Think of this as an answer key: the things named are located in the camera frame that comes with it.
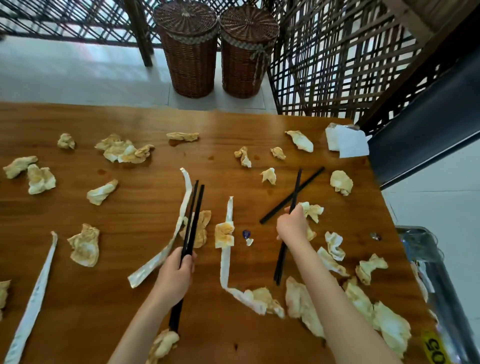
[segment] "hand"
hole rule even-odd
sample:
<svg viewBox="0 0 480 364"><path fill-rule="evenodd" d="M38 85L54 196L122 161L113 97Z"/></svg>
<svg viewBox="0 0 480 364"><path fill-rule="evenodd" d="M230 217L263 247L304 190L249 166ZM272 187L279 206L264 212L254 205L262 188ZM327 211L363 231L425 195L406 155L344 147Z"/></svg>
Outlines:
<svg viewBox="0 0 480 364"><path fill-rule="evenodd" d="M291 214L283 214L276 221L277 239L283 240L290 248L296 243L307 242L307 219L303 214L302 205L295 206Z"/></svg>
<svg viewBox="0 0 480 364"><path fill-rule="evenodd" d="M181 250L178 247L166 259L150 292L152 298L167 310L180 302L187 293L195 271L197 254L193 252L193 255L184 256L180 266Z"/></svg>

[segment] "checkered ribbon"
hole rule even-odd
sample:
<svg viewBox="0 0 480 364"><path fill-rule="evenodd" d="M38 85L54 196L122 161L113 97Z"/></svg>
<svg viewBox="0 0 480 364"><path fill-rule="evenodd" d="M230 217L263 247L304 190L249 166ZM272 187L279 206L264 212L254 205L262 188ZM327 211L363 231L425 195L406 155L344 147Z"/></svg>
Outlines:
<svg viewBox="0 0 480 364"><path fill-rule="evenodd" d="M242 42L240 40L232 38L224 31L221 31L221 34L222 34L222 39L224 39L227 43L233 45L234 47L253 51L253 53L250 56L250 59L254 60L255 58L257 58L257 62L255 63L255 74L253 77L253 87L255 87L255 84L257 82L256 76L258 71L258 64L259 63L262 64L260 79L263 79L265 70L268 67L268 64L270 63L270 55L267 53L267 49L272 48L275 45L276 38L272 39L270 42L263 45L263 44Z"/></svg>
<svg viewBox="0 0 480 364"><path fill-rule="evenodd" d="M194 44L202 44L218 35L218 30L219 30L219 25L215 25L215 27L208 33L205 33L202 36L178 36L175 34L168 33L167 34L172 37L174 40L183 43L183 44L188 44L189 46L194 45Z"/></svg>

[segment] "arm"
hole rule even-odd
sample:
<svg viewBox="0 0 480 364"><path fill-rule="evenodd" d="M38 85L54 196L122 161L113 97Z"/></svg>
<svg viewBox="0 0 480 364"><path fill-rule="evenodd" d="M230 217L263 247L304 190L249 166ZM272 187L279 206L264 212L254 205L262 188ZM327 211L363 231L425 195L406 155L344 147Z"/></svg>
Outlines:
<svg viewBox="0 0 480 364"><path fill-rule="evenodd" d="M145 364L158 328L170 308L185 295L194 271L196 254L186 255L180 265L181 247L161 267L155 286L123 334L108 364Z"/></svg>
<svg viewBox="0 0 480 364"><path fill-rule="evenodd" d="M310 245L301 205L278 218L277 231L297 263L337 364L401 364Z"/></svg>

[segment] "table surface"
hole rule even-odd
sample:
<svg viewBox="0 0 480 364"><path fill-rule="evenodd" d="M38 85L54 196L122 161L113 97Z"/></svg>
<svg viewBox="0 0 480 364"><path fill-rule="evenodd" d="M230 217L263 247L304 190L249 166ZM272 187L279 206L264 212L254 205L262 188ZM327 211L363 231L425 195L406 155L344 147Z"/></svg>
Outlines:
<svg viewBox="0 0 480 364"><path fill-rule="evenodd" d="M315 249L326 247L324 234L344 238L343 265L354 274L359 260L372 253L385 258L389 268L372 274L372 285L362 286L372 302L382 301L407 319L413 337L405 363L426 363L420 334L434 324L406 259L402 244L375 182L366 157L339 159L327 148L325 127L345 119L244 115L173 109L88 107L49 104L0 104L0 164L14 158L38 156L40 167L50 167L57 187L29 195L25 173L13 180L0 178L0 280L12 280L4 320L0 323L0 355L5 355L24 313L35 281L51 245L50 231L58 233L43 306L27 342L23 363L106 363L128 323L154 284L155 273L138 288L127 277L170 240L185 193L179 168L192 181L205 184L203 210L212 210L204 247L193 284L185 297L180 321L180 343L165 363L333 363L323 339L313 336L296 319L259 316L226 293L219 282L220 249L215 249L215 225L225 221L227 201L234 196L235 247L232 248L229 286L241 290L268 287L285 305L285 279L300 279L287 255L282 285L273 282L280 243L276 217L258 220L292 192L298 168L305 180L320 166L325 171L299 194L299 202L325 207L320 222L309 219L317 237ZM314 152L298 150L287 130L301 130ZM192 143L169 143L169 132L199 132ZM71 133L77 148L60 149L61 133ZM94 145L111 133L136 146L155 145L143 164L118 164L105 159ZM240 166L233 152L248 147L252 168ZM287 159L270 148L279 146ZM274 167L276 186L262 183L260 173ZM351 195L330 186L334 170L353 180ZM112 179L119 186L101 206L86 199L87 191ZM70 259L67 238L82 223L100 229L100 257L93 268ZM247 247L241 232L252 232ZM370 233L382 236L380 242ZM181 244L178 239L175 246ZM168 317L161 328L168 325Z"/></svg>

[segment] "woven basket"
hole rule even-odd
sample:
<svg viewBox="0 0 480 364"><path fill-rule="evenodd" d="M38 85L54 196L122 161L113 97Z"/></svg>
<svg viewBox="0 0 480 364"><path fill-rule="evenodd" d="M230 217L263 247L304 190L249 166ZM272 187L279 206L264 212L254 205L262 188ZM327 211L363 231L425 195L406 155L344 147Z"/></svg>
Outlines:
<svg viewBox="0 0 480 364"><path fill-rule="evenodd" d="M242 5L220 16L222 85L230 95L256 95L270 63L279 27L265 10Z"/></svg>
<svg viewBox="0 0 480 364"><path fill-rule="evenodd" d="M192 98L208 95L215 78L215 12L197 1L163 1L154 18L175 91Z"/></svg>

